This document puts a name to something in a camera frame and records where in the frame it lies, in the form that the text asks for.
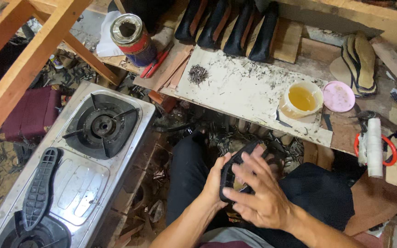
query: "man's left hand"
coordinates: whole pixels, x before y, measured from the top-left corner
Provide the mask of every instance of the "man's left hand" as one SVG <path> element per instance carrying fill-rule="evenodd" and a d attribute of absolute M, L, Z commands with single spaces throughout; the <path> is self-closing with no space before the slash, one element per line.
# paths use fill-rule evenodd
<path fill-rule="evenodd" d="M 212 206 L 217 211 L 224 208 L 227 203 L 224 203 L 220 200 L 220 177 L 221 177 L 221 169 L 224 164 L 226 164 L 229 159 L 231 159 L 232 155 L 228 152 L 223 157 L 219 157 L 217 161 L 215 161 L 214 166 L 211 168 L 209 172 L 208 178 L 206 180 L 205 187 L 201 192 L 200 196 L 208 206 Z"/>

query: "burgundy cushion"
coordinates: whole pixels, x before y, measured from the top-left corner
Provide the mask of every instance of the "burgundy cushion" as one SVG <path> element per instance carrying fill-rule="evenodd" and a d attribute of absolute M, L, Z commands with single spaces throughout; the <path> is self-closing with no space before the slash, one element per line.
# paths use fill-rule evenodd
<path fill-rule="evenodd" d="M 7 141 L 23 141 L 45 135 L 44 127 L 58 117 L 60 92 L 51 87 L 27 90 L 3 124 Z"/>

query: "white board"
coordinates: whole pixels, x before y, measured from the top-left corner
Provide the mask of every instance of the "white board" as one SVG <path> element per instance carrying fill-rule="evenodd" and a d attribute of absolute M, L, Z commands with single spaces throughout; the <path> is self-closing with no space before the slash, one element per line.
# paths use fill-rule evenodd
<path fill-rule="evenodd" d="M 192 65 L 200 65 L 208 71 L 205 82 L 199 85 L 189 82 Z M 284 89 L 292 82 L 303 80 L 314 82 L 321 89 L 327 84 L 325 80 L 274 65 L 196 46 L 175 94 L 210 109 L 329 147 L 333 133 L 320 127 L 322 109 L 298 120 L 287 118 L 280 112 L 280 119 L 292 127 L 285 127 L 275 120 Z"/>

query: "metal can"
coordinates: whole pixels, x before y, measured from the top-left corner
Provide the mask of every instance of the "metal can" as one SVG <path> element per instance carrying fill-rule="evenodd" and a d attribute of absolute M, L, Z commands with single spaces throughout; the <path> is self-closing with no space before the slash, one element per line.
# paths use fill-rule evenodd
<path fill-rule="evenodd" d="M 157 56 L 145 25 L 135 14 L 117 17 L 111 24 L 110 33 L 113 42 L 137 67 L 148 66 Z"/>

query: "brown leather strip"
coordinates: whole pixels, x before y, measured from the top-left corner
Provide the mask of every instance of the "brown leather strip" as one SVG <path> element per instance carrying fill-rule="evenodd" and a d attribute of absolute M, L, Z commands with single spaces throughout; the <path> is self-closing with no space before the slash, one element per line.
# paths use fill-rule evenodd
<path fill-rule="evenodd" d="M 197 11 L 196 15 L 194 16 L 194 19 L 192 20 L 191 26 L 189 27 L 191 36 L 194 36 L 194 34 L 196 33 L 196 29 L 199 26 L 201 16 L 205 12 L 207 4 L 208 4 L 208 0 L 200 1 L 200 6 L 198 7 L 198 11 Z"/>
<path fill-rule="evenodd" d="M 246 29 L 243 33 L 243 37 L 241 38 L 241 48 L 244 49 L 244 43 L 246 42 L 247 35 L 249 34 L 249 30 L 251 29 L 252 22 L 254 21 L 254 11 L 251 13 L 251 17 L 249 17 L 249 21 L 247 22 Z"/>
<path fill-rule="evenodd" d="M 214 31 L 214 34 L 212 35 L 212 40 L 213 40 L 214 42 L 217 41 L 218 36 L 220 36 L 220 32 L 223 30 L 224 25 L 226 24 L 226 21 L 228 20 L 229 15 L 231 14 L 231 7 L 232 7 L 232 4 L 231 4 L 231 2 L 229 2 L 228 7 L 227 7 L 226 10 L 224 11 L 224 16 L 223 16 L 223 18 L 221 19 L 220 23 L 218 24 L 217 28 L 216 28 L 215 31 Z"/>

